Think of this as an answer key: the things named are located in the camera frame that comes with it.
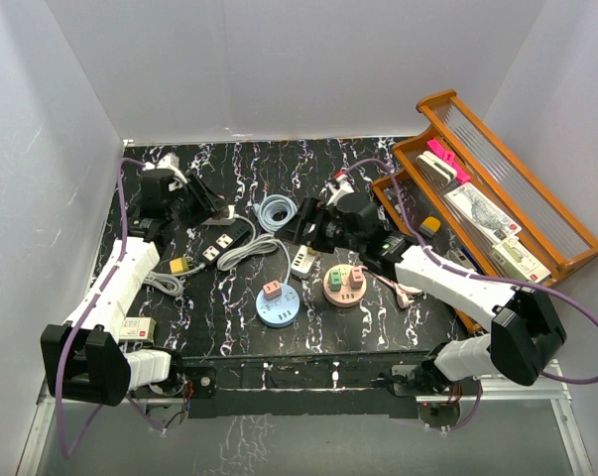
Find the white slanted power strip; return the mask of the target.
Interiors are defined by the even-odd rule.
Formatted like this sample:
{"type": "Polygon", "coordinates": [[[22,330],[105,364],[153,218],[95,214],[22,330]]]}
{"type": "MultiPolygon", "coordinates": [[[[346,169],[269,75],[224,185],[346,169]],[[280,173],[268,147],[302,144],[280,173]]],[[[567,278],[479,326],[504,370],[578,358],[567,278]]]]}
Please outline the white slanted power strip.
{"type": "Polygon", "coordinates": [[[301,245],[292,260],[291,273],[300,279],[308,278],[317,258],[318,253],[315,250],[301,245]]]}

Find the pink cube adapter top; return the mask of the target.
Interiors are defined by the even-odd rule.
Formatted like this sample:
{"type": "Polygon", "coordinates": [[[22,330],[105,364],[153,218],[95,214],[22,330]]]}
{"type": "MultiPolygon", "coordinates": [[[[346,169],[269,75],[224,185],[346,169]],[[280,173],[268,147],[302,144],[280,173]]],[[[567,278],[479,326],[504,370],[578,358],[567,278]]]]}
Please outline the pink cube adapter top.
{"type": "Polygon", "coordinates": [[[270,281],[262,287],[265,300],[274,300],[283,293],[283,285],[279,281],[270,281]]]}

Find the pink small adapter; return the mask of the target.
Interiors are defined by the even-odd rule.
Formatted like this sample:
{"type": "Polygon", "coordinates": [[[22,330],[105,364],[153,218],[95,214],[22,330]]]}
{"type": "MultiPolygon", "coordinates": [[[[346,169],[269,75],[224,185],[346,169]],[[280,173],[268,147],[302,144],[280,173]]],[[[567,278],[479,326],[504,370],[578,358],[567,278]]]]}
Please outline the pink small adapter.
{"type": "Polygon", "coordinates": [[[352,267],[348,275],[349,287],[353,290],[360,290],[365,286],[366,279],[360,267],[352,267]]]}

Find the pink round power strip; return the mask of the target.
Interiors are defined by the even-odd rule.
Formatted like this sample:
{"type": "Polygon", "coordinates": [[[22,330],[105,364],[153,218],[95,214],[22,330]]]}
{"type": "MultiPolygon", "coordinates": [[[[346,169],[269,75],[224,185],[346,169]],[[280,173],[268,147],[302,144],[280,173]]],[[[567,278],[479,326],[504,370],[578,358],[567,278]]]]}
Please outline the pink round power strip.
{"type": "Polygon", "coordinates": [[[323,279],[323,293],[326,299],[332,303],[333,305],[341,308],[348,308],[358,304],[361,299],[364,297],[364,294],[367,290],[367,280],[365,286],[360,290],[353,290],[349,287],[349,280],[348,275],[349,271],[352,267],[359,267],[359,266],[352,266],[352,265],[336,265],[331,268],[339,268],[341,270],[342,279],[343,279],[343,286],[338,293],[332,293],[328,288],[328,273],[325,274],[323,279]]]}

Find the blue round power strip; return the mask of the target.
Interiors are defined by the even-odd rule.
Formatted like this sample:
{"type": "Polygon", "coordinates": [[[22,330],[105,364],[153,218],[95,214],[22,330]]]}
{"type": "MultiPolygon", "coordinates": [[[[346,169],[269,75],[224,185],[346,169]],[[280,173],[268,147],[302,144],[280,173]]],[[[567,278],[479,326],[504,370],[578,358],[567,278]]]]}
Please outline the blue round power strip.
{"type": "Polygon", "coordinates": [[[272,328],[290,326],[299,315],[298,292],[286,283],[277,283],[278,289],[271,294],[266,287],[259,291],[255,302],[259,319],[272,328]]]}

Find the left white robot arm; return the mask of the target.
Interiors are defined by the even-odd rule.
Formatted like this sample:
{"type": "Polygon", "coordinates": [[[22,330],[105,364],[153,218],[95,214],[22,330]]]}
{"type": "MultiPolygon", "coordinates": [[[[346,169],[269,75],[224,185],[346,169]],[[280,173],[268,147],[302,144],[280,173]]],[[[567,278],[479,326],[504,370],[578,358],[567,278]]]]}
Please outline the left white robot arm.
{"type": "Polygon", "coordinates": [[[159,264],[172,226],[192,228],[224,211],[227,201],[193,175],[156,168],[141,173],[140,193],[126,207],[123,235],[74,312],[41,335],[46,379],[56,398],[115,407],[153,384],[173,396],[186,372],[168,351],[125,353],[121,331],[136,294],[159,264]]]}

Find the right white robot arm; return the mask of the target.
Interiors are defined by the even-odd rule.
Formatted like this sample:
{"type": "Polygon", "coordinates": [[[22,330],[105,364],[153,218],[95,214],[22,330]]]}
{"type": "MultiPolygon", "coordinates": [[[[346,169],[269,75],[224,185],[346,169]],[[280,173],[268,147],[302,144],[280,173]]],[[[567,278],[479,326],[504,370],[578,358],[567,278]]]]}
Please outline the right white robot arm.
{"type": "Polygon", "coordinates": [[[480,336],[436,345],[406,376],[395,378],[398,385],[443,394],[466,378],[502,375],[530,386],[566,340],[547,293],[494,283],[387,229],[376,204],[360,192],[334,204],[307,198],[276,234],[317,252],[353,251],[370,271],[416,288],[484,328],[480,336]]]}

